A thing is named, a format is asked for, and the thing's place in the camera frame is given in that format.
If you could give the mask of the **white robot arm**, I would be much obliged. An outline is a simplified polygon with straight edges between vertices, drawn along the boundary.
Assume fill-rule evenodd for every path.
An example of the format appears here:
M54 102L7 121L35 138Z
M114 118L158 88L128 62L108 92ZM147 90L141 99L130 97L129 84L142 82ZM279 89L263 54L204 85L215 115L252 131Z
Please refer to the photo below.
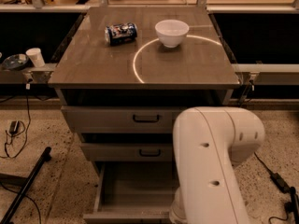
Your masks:
M261 120L237 107L194 107L173 127L179 188L173 224L249 224L234 168L263 143Z

